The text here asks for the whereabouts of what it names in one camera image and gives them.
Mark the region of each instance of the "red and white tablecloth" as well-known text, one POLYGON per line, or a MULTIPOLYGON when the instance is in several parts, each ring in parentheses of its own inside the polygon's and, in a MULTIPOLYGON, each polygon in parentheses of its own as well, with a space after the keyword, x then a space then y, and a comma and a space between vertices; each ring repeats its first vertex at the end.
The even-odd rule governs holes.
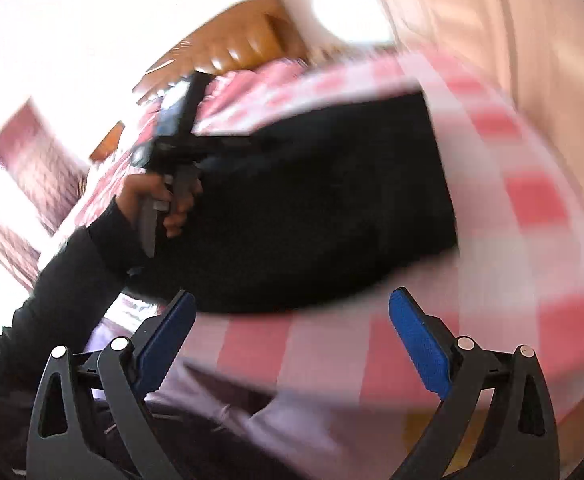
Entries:
MULTIPOLYGON (((302 76, 291 67, 277 65, 271 80, 263 71, 247 93, 205 113, 197 130, 250 132, 311 108, 420 85, 456 209, 459 251, 317 310, 200 314, 180 358, 244 383, 334 402, 431 406, 437 400, 423 389, 387 315, 389 293, 406 286, 428 314, 483 348, 533 346, 557 413, 570 409, 584 395, 584 207, 541 136, 507 96, 441 52, 387 54, 302 76)), ((146 119, 142 137, 152 114, 146 119)), ((126 155, 60 237, 96 218, 129 171, 126 155)))

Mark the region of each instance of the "blue textured pad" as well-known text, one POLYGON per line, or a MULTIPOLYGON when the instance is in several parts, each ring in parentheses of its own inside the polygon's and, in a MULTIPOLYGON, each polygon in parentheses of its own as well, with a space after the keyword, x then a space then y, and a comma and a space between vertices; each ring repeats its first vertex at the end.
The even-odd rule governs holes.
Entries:
POLYGON ((140 399, 159 389, 196 319, 197 300, 190 293, 166 313, 136 363, 138 379, 133 387, 140 399))
POLYGON ((390 319, 423 385, 444 399, 452 387, 449 361, 429 333, 425 320, 401 290, 395 290, 390 296, 390 319))

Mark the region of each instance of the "patterned fabric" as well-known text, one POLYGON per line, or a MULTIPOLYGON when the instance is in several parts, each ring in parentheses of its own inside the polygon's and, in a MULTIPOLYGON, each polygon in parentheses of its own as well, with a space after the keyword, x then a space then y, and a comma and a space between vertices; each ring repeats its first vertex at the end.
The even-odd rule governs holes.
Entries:
MULTIPOLYGON (((561 416, 584 395, 584 207, 540 135, 475 70, 422 51, 341 64, 282 85, 265 80, 200 117, 197 129, 251 132, 300 111, 415 85, 427 97, 459 253, 419 262, 314 312, 200 315, 181 356, 266 388, 408 410, 433 406, 437 398, 424 390, 388 318, 389 293, 406 286, 428 314, 484 348, 533 346, 561 416)), ((129 172, 126 155, 75 210, 68 234, 103 210, 129 172)))
POLYGON ((79 200, 86 172, 45 129, 30 101, 0 131, 0 166, 54 234, 79 200))
POLYGON ((37 280, 39 256, 26 240, 0 222, 0 264, 30 292, 37 280))

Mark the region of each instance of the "person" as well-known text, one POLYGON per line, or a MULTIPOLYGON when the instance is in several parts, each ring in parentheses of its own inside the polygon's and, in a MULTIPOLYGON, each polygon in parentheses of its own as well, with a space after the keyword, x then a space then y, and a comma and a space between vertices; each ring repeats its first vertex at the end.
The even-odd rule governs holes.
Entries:
MULTIPOLYGON (((181 233, 187 212, 202 192, 197 180, 165 218, 169 238, 181 233)), ((157 174, 129 175, 120 194, 91 225, 78 228, 43 269, 34 290, 0 335, 0 473, 26 475, 26 438, 38 383, 52 349, 82 352, 95 327, 122 290, 131 270, 144 264, 133 226, 141 200, 173 200, 157 174)), ((155 431, 171 443, 172 460, 200 480, 299 480, 281 461, 210 418, 188 410, 148 405, 155 431)), ((105 456, 134 472, 106 405, 98 411, 106 434, 105 456)))

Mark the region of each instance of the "white wall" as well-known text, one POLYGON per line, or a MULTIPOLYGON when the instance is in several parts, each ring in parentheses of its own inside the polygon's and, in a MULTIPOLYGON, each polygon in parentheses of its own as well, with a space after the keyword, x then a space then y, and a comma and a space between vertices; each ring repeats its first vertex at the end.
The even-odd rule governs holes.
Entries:
MULTIPOLYGON (((53 132, 86 158, 131 106, 144 70, 240 0, 1 0, 0 127, 29 96, 53 132)), ((312 0, 345 41, 391 39, 376 0, 312 0)), ((310 41, 316 27, 302 20, 310 41)))

